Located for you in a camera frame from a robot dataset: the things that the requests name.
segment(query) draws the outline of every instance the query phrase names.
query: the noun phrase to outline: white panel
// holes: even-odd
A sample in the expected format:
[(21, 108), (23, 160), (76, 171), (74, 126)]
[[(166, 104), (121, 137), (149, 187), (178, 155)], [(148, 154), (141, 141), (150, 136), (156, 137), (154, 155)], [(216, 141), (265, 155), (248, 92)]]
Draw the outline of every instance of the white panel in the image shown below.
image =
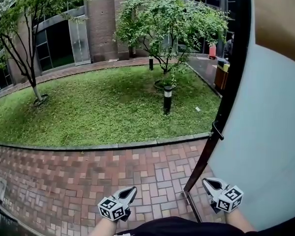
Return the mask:
[(244, 191), (240, 209), (262, 230), (295, 216), (295, 62), (256, 45), (252, 26), (225, 140), (209, 165)]

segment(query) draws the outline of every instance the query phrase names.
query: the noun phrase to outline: black door frame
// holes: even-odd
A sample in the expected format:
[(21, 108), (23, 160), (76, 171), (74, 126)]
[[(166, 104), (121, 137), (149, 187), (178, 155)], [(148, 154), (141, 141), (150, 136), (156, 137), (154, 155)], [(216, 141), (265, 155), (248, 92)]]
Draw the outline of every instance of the black door frame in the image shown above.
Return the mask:
[(207, 166), (207, 162), (211, 157), (214, 148), (219, 139), (223, 140), (221, 135), (226, 121), (231, 113), (233, 104), (236, 99), (241, 77), (244, 71), (251, 28), (251, 0), (236, 0), (236, 30), (234, 38), (234, 49), (232, 64), (228, 74), (223, 98), (218, 109), (215, 121), (212, 123), (211, 136), (206, 142), (200, 159), (197, 162), (188, 182), (184, 187), (184, 192), (190, 202), (190, 205), (196, 215), (198, 222), (201, 222), (200, 215), (194, 206), (189, 191), (199, 179), (200, 175)]

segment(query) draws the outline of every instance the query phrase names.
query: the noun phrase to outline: tree trunk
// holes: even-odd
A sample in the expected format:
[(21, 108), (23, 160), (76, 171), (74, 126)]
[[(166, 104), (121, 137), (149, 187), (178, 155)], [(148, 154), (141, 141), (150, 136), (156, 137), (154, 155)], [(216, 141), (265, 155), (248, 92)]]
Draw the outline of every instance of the tree trunk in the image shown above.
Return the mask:
[(42, 101), (43, 98), (41, 97), (40, 92), (39, 92), (38, 89), (37, 89), (37, 86), (34, 86), (34, 87), (33, 87), (33, 90), (34, 90), (34, 93), (35, 93), (37, 99), (38, 99), (39, 101)]

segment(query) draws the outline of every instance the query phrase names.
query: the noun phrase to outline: brick pavement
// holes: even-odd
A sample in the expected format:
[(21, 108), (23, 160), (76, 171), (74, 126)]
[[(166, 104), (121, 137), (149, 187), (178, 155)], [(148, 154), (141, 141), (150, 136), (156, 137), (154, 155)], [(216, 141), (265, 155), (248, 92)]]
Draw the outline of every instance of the brick pavement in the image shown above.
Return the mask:
[[(205, 142), (84, 153), (0, 147), (0, 176), (7, 180), (3, 205), (45, 235), (86, 236), (101, 219), (98, 202), (135, 185), (132, 213), (118, 231), (168, 216), (195, 221), (182, 189)], [(206, 168), (204, 175), (213, 174)], [(191, 194), (204, 221), (222, 221), (209, 207), (201, 180)]]
[[(79, 73), (85, 73), (85, 72), (90, 72), (90, 71), (95, 71), (95, 70), (101, 70), (101, 69), (106, 69), (106, 68), (114, 68), (114, 67), (124, 67), (124, 66), (132, 66), (132, 65), (146, 65), (148, 64), (148, 58), (147, 57), (142, 57), (142, 58), (135, 58), (135, 59), (129, 59), (129, 60), (121, 60), (121, 61), (116, 61), (116, 62), (108, 62), (108, 61), (102, 61), (102, 62), (97, 62), (93, 64), (87, 64), (87, 65), (79, 65), (79, 66), (74, 66), (70, 68), (65, 68), (59, 71), (54, 71), (47, 73), (42, 76), (36, 77), (36, 82), (37, 84), (70, 76), (70, 75), (75, 75)], [(25, 83), (19, 83), (7, 90), (3, 90), (0, 92), (0, 98), (3, 96), (6, 96), (10, 93), (13, 93), (15, 91), (28, 88), (30, 87), (30, 83), (27, 81)]]

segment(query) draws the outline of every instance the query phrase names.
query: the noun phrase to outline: person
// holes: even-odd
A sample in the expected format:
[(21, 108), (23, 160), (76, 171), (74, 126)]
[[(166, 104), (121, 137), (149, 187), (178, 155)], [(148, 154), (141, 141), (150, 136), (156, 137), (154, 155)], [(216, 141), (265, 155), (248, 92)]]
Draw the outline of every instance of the person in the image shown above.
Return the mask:
[(232, 55), (233, 55), (233, 43), (234, 43), (234, 36), (235, 34), (232, 34), (232, 38), (228, 40), (224, 47), (224, 58), (228, 59), (230, 61)]
[(258, 235), (239, 209), (226, 213), (226, 224), (196, 223), (179, 217), (161, 218), (116, 234), (117, 222), (107, 218), (96, 225), (89, 236), (253, 236)]

